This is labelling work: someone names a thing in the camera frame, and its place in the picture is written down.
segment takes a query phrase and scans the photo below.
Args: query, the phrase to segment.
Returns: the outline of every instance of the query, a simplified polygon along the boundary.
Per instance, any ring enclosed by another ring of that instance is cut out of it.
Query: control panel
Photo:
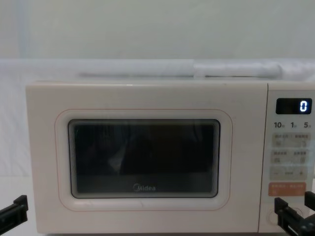
[[[261,187],[260,232],[281,232],[274,213],[274,199],[281,197],[307,216],[305,191],[314,176],[314,90],[296,87],[272,89],[269,85]]]

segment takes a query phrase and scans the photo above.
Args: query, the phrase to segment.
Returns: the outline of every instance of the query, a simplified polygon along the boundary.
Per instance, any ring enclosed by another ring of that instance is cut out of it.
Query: button
[[[275,133],[272,146],[276,148],[305,148],[310,145],[310,133]]]
[[[295,164],[305,164],[308,161],[309,151],[306,149],[292,150],[290,152],[292,162]]]
[[[271,167],[270,168],[270,179],[281,180],[284,178],[284,167]]]
[[[296,211],[300,216],[303,217],[303,212],[299,208],[292,208]],[[267,214],[267,222],[271,225],[278,225],[278,215],[275,214],[275,209],[272,209]]]
[[[307,167],[295,167],[293,171],[295,180],[307,179]]]
[[[306,183],[304,182],[271,182],[268,186],[268,196],[304,196]]]
[[[290,162],[291,156],[288,150],[272,150],[271,151],[271,163],[282,164]]]

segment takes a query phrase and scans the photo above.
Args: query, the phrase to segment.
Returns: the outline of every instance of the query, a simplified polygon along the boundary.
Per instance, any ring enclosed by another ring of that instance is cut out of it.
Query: number 0
[[[301,101],[301,103],[300,103],[300,111],[301,112],[307,111],[307,101]]]

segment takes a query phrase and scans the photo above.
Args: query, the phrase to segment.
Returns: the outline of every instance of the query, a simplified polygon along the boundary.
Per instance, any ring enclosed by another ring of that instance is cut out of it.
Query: plastic casing
[[[27,86],[38,232],[281,231],[272,221],[267,160],[272,134],[277,132],[274,122],[286,122],[289,129],[292,121],[275,114],[275,101],[277,97],[303,96],[315,99],[315,83],[107,80]],[[314,120],[313,113],[291,117],[300,123]],[[219,193],[210,199],[74,198],[67,141],[67,124],[74,118],[217,119],[221,126]],[[308,190],[312,165],[310,161]],[[287,200],[307,214],[303,197]]]

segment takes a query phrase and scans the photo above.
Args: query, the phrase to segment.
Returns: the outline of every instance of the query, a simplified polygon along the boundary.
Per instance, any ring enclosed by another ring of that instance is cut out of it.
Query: digital display
[[[276,113],[303,115],[312,112],[312,99],[311,98],[278,98]]]

